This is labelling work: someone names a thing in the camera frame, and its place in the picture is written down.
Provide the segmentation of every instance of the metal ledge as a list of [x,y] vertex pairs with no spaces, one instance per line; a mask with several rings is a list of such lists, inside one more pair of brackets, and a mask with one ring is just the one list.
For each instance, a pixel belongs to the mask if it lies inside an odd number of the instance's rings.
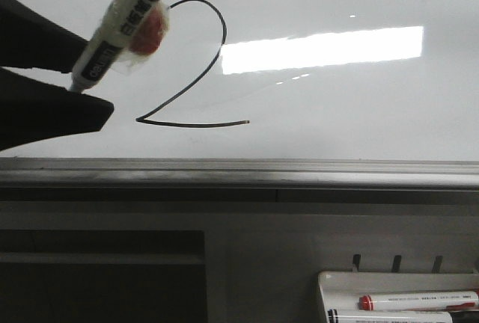
[[0,188],[479,188],[479,162],[0,159]]

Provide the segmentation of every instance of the whiteboard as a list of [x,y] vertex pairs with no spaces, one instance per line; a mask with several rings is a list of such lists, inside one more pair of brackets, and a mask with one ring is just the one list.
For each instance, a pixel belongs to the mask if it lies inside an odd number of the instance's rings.
[[[20,1],[89,39],[111,0]],[[171,10],[171,29],[147,63],[129,75],[110,70],[85,92],[115,104],[101,132],[0,156],[479,160],[479,0],[209,1],[227,21],[227,44],[247,43],[258,55],[254,62],[265,66],[226,73],[223,57],[152,119],[250,124],[180,129],[135,122],[216,53],[216,15],[188,3]],[[401,28],[416,28],[415,37],[392,31]],[[408,40],[413,53],[401,57],[397,50],[407,51]],[[246,63],[245,52],[234,62]],[[48,70],[14,71],[71,83],[69,75]]]

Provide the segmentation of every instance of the white marker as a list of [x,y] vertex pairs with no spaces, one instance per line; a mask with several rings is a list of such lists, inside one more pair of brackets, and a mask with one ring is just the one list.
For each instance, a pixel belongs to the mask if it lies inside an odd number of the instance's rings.
[[329,310],[328,320],[329,323],[477,323],[479,312]]
[[100,81],[131,43],[154,4],[149,0],[114,0],[110,4],[100,27],[73,67],[70,91],[81,93]]
[[479,290],[364,295],[362,310],[467,310],[479,307]]

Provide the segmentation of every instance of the marker label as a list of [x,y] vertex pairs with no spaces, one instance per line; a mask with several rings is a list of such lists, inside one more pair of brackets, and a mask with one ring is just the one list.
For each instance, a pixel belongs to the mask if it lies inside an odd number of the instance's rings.
[[120,54],[122,48],[103,41],[85,65],[82,76],[91,81],[99,81]]

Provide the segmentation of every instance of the whiteboard tray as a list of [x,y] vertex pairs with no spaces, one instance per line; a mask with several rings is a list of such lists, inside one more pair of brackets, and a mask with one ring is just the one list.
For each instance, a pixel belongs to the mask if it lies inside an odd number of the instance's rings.
[[318,276],[320,321],[330,309],[359,310],[370,293],[464,290],[479,287],[479,274],[419,274],[324,271]]

